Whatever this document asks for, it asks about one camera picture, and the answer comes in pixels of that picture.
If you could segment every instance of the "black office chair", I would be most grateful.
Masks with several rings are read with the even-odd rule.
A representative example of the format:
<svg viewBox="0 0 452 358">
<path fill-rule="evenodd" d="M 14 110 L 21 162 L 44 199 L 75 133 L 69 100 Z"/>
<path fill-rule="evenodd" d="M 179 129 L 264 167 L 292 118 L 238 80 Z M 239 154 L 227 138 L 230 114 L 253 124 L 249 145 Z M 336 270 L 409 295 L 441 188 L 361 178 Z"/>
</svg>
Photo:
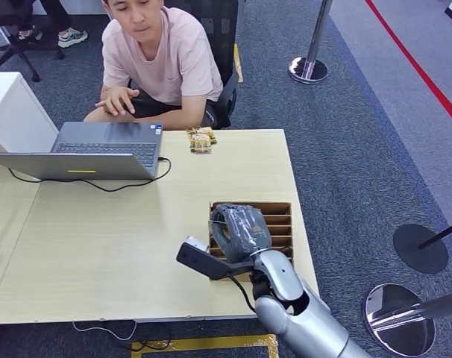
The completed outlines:
<svg viewBox="0 0 452 358">
<path fill-rule="evenodd" d="M 25 51 L 55 51 L 56 58 L 60 60 L 64 58 L 64 53 L 58 46 L 28 43 L 25 40 L 20 41 L 6 28 L 7 26 L 18 26 L 24 23 L 30 11 L 31 4 L 32 0 L 0 0 L 0 28 L 9 41 L 8 45 L 0 46 L 0 51 L 4 51 L 0 56 L 0 66 L 18 54 L 29 66 L 33 74 L 32 80 L 39 82 L 40 77 L 26 56 Z"/>
<path fill-rule="evenodd" d="M 222 127 L 230 126 L 239 81 L 234 66 L 238 0 L 165 0 L 165 6 L 190 13 L 205 28 L 224 85 L 215 109 Z"/>
</svg>

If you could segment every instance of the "man's hand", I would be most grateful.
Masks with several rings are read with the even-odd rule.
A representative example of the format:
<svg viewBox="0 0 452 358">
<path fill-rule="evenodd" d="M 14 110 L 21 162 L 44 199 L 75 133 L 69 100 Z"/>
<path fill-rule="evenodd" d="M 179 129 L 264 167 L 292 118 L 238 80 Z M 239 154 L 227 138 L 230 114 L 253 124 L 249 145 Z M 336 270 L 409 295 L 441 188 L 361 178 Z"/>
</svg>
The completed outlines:
<svg viewBox="0 0 452 358">
<path fill-rule="evenodd" d="M 125 116 L 126 113 L 123 109 L 123 105 L 126 105 L 130 113 L 135 114 L 135 108 L 133 108 L 133 104 L 130 99 L 137 97 L 139 94 L 140 91 L 138 89 L 112 87 L 108 91 L 107 99 L 96 103 L 95 106 L 96 108 L 103 107 L 105 112 L 113 116 L 118 116 L 119 114 Z"/>
</svg>

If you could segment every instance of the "gray glove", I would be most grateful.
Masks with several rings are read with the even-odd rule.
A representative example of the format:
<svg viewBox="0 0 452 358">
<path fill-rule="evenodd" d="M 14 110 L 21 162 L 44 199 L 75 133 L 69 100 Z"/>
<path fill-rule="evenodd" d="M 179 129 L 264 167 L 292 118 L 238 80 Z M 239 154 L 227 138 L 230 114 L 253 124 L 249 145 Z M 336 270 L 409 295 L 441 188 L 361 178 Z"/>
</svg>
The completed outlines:
<svg viewBox="0 0 452 358">
<path fill-rule="evenodd" d="M 239 263 L 272 245 L 266 221 L 259 209 L 249 205 L 219 204 L 211 220 L 213 239 L 229 263 Z"/>
</svg>

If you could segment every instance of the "robotic arm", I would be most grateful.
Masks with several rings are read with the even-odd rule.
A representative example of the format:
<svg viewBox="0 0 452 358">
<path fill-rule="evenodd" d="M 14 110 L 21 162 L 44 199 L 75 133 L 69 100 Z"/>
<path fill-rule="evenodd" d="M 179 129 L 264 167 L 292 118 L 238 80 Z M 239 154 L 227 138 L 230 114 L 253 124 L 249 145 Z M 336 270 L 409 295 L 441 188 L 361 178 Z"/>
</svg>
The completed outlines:
<svg viewBox="0 0 452 358">
<path fill-rule="evenodd" d="M 251 260 L 229 264 L 184 242 L 176 260 L 212 280 L 251 272 L 258 319 L 298 357 L 371 358 L 352 341 L 282 252 L 264 250 Z"/>
<path fill-rule="evenodd" d="M 271 250 L 262 214 L 255 210 L 226 204 L 212 214 L 213 237 L 229 262 L 209 254 L 192 237 L 181 245 L 176 260 L 212 280 L 230 277 L 243 291 L 248 304 L 247 294 L 233 277 L 249 272 L 255 301 L 255 308 L 250 308 L 298 357 L 371 358 L 352 341 L 286 255 Z"/>
</svg>

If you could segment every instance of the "light wood tabletop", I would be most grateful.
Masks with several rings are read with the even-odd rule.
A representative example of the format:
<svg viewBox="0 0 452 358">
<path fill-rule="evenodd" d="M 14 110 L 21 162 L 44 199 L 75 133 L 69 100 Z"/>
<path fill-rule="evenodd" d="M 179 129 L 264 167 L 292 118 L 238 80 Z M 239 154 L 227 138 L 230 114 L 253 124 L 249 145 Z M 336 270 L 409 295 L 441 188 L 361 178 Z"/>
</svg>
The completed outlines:
<svg viewBox="0 0 452 358">
<path fill-rule="evenodd" d="M 14 179 L 0 166 L 0 282 L 38 189 Z"/>
<path fill-rule="evenodd" d="M 185 132 L 165 132 L 161 155 L 172 168 L 144 187 L 43 183 L 0 283 L 0 323 L 250 316 L 234 284 L 175 260 L 187 236 L 208 242 L 213 201 L 292 203 L 295 265 L 318 292 L 283 131 L 215 134 L 212 154 L 196 155 Z M 16 210 L 35 191 L 19 185 Z"/>
</svg>

